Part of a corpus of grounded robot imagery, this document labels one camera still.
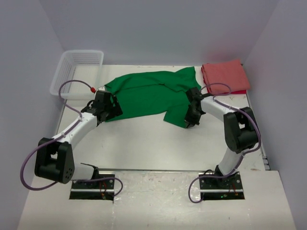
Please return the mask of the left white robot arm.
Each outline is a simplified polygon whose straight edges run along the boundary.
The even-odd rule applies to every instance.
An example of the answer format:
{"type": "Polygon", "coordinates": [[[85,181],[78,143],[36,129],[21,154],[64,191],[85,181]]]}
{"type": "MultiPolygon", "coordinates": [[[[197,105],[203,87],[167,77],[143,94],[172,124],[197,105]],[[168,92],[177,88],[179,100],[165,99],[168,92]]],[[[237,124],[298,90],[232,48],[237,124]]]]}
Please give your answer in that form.
{"type": "Polygon", "coordinates": [[[99,185],[102,178],[98,168],[91,164],[77,164],[73,150],[79,142],[101,123],[122,115],[115,95],[97,91],[95,98],[79,111],[79,116],[61,133],[42,138],[36,151],[35,175],[56,183],[83,182],[89,188],[99,185]]]}

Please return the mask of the green t shirt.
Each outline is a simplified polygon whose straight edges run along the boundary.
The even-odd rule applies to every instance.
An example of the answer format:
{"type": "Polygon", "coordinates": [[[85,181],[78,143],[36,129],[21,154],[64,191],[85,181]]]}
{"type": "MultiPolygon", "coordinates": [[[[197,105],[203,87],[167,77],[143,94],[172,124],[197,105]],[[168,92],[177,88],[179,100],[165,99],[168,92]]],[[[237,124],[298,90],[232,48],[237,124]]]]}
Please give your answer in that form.
{"type": "Polygon", "coordinates": [[[164,121],[185,128],[189,100],[186,91],[200,89],[194,67],[176,72],[154,71],[126,74],[105,84],[117,97],[123,114],[115,120],[164,113],[164,121]]]}

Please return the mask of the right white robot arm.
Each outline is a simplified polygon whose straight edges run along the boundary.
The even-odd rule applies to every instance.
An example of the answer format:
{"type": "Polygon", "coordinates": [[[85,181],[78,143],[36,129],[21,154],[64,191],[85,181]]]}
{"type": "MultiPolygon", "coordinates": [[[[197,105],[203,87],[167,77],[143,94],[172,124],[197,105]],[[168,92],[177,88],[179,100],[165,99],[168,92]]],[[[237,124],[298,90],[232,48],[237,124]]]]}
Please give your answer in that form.
{"type": "Polygon", "coordinates": [[[236,173],[244,156],[261,144],[253,111],[249,107],[240,109],[219,102],[212,94],[202,94],[198,88],[187,90],[186,96],[189,101],[184,118],[186,128],[199,125],[204,114],[210,114],[223,122],[226,152],[214,173],[204,174],[202,178],[213,178],[217,187],[225,188],[231,183],[231,176],[236,173]]]}

